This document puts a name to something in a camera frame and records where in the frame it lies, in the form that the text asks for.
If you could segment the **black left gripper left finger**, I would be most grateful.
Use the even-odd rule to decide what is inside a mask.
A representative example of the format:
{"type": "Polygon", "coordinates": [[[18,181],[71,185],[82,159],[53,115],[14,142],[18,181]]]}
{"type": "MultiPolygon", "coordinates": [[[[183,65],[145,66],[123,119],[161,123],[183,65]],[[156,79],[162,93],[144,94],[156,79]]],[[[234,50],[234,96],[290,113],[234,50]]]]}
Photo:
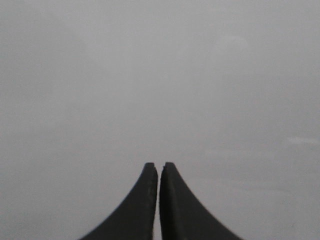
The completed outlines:
{"type": "Polygon", "coordinates": [[[158,173],[147,162],[121,204],[83,240],[152,240],[157,203],[158,173]]]}

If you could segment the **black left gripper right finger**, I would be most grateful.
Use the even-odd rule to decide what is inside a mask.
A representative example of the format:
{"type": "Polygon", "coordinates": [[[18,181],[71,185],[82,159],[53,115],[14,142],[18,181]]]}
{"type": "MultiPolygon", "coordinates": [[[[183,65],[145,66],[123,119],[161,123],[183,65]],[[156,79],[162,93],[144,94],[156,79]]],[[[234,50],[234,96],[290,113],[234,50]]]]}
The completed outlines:
{"type": "Polygon", "coordinates": [[[161,173],[159,216],[163,240],[240,239],[202,205],[172,162],[161,173]]]}

